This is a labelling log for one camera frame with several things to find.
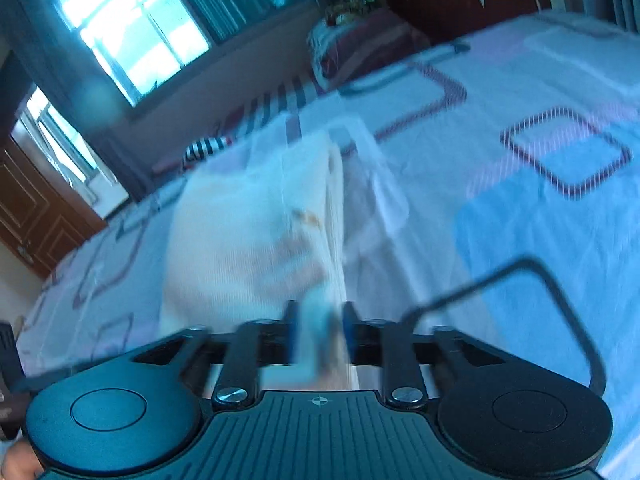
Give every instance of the brown wooden door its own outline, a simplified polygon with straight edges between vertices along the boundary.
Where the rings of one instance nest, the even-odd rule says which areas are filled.
[[[0,148],[0,239],[46,277],[105,226],[18,121]]]

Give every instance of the hand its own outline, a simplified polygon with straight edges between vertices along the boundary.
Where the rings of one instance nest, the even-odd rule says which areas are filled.
[[[1,471],[3,480],[34,480],[44,473],[31,444],[23,438],[6,452]]]

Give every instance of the folded cream garment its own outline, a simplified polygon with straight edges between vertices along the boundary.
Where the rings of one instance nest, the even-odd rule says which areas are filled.
[[[198,170],[175,210],[159,335],[196,324],[232,332],[298,300],[305,382],[346,299],[343,237],[342,159],[326,133],[240,173]]]

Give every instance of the black device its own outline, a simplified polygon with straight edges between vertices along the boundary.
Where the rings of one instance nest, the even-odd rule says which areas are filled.
[[[457,330],[413,334],[424,313],[524,271],[540,277],[574,332],[590,362],[589,387]],[[345,305],[351,362],[380,367],[380,391],[261,391],[259,369],[290,362],[296,314],[292,302],[282,320],[230,335],[185,330],[79,373],[40,378],[24,377],[13,336],[2,333],[10,394],[0,415],[10,413],[0,426],[8,437],[22,427],[46,480],[599,478],[593,468],[612,430],[604,367],[536,261],[399,322],[362,321]],[[212,399],[203,399],[212,363],[223,367]],[[420,364],[431,365],[439,398],[428,397]]]

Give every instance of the ribbed black surface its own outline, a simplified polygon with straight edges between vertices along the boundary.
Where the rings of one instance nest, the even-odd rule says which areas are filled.
[[[597,479],[591,473],[578,477]],[[420,415],[388,410],[372,392],[267,392],[250,410],[217,415],[187,452],[137,478],[488,480],[492,476],[452,456]]]

